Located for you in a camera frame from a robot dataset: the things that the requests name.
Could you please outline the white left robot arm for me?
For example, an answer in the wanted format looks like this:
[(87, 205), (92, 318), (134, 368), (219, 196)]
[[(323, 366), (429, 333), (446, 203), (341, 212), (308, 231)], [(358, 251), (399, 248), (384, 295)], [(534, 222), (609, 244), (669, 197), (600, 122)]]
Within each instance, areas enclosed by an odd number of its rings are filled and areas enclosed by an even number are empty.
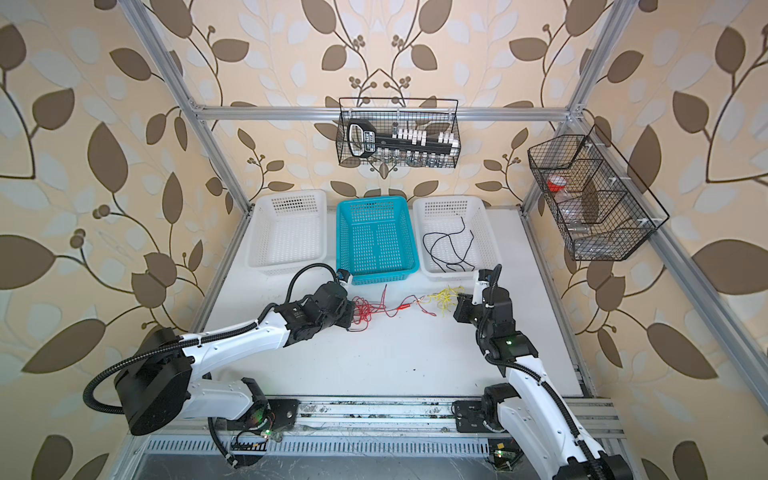
[(176, 335), (160, 329), (131, 357), (97, 374), (84, 388), (90, 409), (122, 415), (134, 436), (154, 433), (179, 418), (243, 421), (265, 408), (258, 383), (211, 379), (211, 374), (251, 355), (312, 339), (339, 326), (349, 328), (355, 304), (346, 286), (351, 274), (332, 279), (302, 299), (268, 304), (259, 316), (233, 327)]

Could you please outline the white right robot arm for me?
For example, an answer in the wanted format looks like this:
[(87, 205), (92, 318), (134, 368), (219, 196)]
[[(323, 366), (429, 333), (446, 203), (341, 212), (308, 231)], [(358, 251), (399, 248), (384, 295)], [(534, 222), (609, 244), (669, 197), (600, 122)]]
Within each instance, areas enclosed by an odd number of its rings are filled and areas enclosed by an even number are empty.
[(501, 271), (500, 264), (476, 271), (473, 292), (458, 296), (453, 314), (475, 327), (480, 353), (504, 379), (482, 396), (485, 428), (510, 434), (541, 479), (631, 479), (628, 462), (604, 450), (550, 382), (516, 326), (509, 291), (498, 285)]

